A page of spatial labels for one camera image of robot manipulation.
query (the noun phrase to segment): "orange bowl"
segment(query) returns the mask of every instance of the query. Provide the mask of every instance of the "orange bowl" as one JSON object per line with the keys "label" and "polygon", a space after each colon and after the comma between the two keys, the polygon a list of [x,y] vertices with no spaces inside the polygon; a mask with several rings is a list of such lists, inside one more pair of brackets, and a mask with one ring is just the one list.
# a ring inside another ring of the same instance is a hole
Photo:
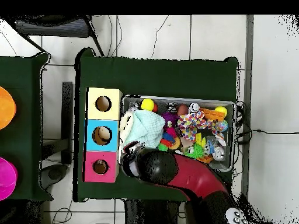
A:
{"label": "orange bowl", "polygon": [[15,114],[15,101],[4,88],[0,87],[0,130],[12,121]]}

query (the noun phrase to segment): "white wall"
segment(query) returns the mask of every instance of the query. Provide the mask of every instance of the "white wall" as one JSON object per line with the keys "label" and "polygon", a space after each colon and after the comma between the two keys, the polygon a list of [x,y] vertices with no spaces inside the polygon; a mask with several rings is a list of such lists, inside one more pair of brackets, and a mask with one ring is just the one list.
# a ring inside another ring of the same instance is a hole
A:
{"label": "white wall", "polygon": [[[255,15],[251,128],[299,131],[299,31],[281,16]],[[298,224],[299,135],[254,133],[249,202],[265,217]]]}

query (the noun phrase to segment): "green tablecloth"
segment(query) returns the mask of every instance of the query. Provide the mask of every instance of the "green tablecloth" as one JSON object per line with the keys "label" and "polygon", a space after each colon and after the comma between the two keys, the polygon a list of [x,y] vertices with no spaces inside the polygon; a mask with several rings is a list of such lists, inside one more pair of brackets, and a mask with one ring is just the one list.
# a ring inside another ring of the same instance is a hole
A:
{"label": "green tablecloth", "polygon": [[[124,95],[181,97],[235,102],[238,60],[170,61],[166,59],[129,59],[94,57],[90,48],[76,57],[74,195],[84,198],[131,198],[185,201],[176,189],[140,183],[120,173],[115,183],[82,182],[84,148],[85,89],[87,87],[120,89]],[[231,171],[219,173],[231,186]]]}
{"label": "green tablecloth", "polygon": [[16,188],[10,199],[50,200],[39,183],[41,155],[41,68],[48,54],[32,58],[0,57],[0,86],[16,103],[16,115],[0,130],[0,157],[18,170]]}

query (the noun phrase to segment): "purple toy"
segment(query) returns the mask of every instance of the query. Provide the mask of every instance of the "purple toy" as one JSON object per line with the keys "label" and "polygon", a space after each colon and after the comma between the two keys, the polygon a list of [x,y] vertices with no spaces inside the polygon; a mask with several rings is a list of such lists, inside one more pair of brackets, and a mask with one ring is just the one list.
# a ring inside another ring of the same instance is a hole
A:
{"label": "purple toy", "polygon": [[168,111],[164,112],[162,114],[162,117],[165,120],[165,125],[164,125],[164,129],[166,129],[168,127],[168,121],[171,122],[171,126],[175,127],[176,126],[176,122],[178,121],[179,116],[173,113],[170,113]]}

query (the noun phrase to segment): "gray plastic bin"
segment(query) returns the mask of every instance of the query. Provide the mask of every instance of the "gray plastic bin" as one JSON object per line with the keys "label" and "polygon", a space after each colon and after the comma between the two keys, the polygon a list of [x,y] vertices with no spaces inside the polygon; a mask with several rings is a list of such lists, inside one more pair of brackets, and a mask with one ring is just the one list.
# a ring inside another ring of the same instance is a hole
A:
{"label": "gray plastic bin", "polygon": [[[209,166],[213,170],[219,170],[221,172],[228,172],[232,169],[234,163],[234,132],[235,132],[235,119],[236,119],[236,105],[231,101],[219,101],[219,100],[199,100],[199,99],[183,99],[183,98],[170,98],[170,97],[155,97],[155,96],[134,96],[134,95],[125,95],[122,97],[122,112],[124,113],[133,106],[134,102],[141,103],[144,99],[152,99],[158,106],[158,114],[161,115],[166,111],[166,103],[175,102],[178,105],[186,104],[187,106],[190,103],[196,102],[200,107],[205,109],[214,110],[218,106],[223,106],[227,109],[227,116],[225,120],[228,123],[228,129],[223,132],[225,141],[227,143],[226,156],[225,160],[218,162],[212,160]],[[201,130],[203,134],[213,135],[210,130]]]}

